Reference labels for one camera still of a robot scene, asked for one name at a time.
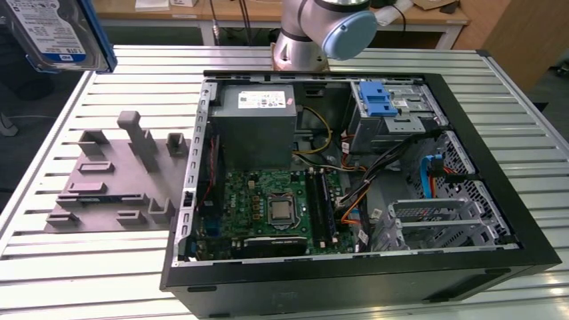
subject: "yellow wire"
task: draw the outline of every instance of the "yellow wire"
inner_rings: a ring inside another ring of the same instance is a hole
[[[315,150],[307,150],[307,151],[294,151],[294,154],[296,155],[311,155],[312,153],[317,153],[321,150],[328,148],[328,145],[331,145],[331,141],[332,141],[332,130],[331,130],[331,126],[328,125],[328,122],[324,120],[324,117],[320,115],[320,113],[317,113],[315,111],[315,109],[312,109],[311,107],[304,107],[304,109],[308,109],[312,111],[312,113],[317,116],[317,118],[320,119],[320,121],[324,123],[324,125],[327,126],[327,130],[328,130],[328,140],[327,143]]]

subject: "hard drive label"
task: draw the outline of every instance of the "hard drive label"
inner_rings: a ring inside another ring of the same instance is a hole
[[[8,0],[8,4],[46,57],[71,63],[86,60],[78,34],[58,14],[59,0]]]

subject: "green circuit board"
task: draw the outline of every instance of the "green circuit board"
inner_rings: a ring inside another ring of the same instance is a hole
[[[339,174],[327,173],[331,197],[343,195]],[[280,229],[270,219],[270,203],[275,199],[294,199],[295,223]],[[309,255],[352,252],[349,231],[340,233],[336,245],[321,248],[312,241],[312,223],[307,203],[306,175],[303,171],[232,171],[226,175],[224,215],[220,236],[263,237],[299,236],[308,239]]]

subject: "open computer tower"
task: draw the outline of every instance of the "open computer tower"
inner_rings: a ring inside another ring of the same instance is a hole
[[[456,301],[559,263],[440,75],[206,73],[162,277],[199,318]]]

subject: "power supply label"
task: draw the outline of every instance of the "power supply label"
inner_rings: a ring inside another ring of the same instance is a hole
[[[239,93],[240,109],[286,108],[284,91],[242,91]]]

